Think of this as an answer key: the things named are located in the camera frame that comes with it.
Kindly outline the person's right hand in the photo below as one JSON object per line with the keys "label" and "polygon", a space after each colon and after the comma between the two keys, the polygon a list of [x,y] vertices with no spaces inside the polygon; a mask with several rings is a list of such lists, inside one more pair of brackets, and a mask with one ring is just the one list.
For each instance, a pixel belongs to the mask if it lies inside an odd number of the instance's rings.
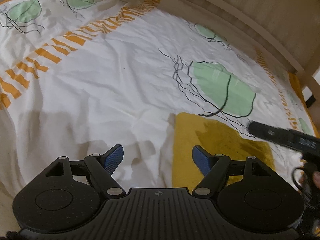
{"label": "person's right hand", "polygon": [[[312,175],[313,183],[320,189],[320,172],[315,171]],[[299,180],[300,185],[304,183],[305,175],[303,174]]]}

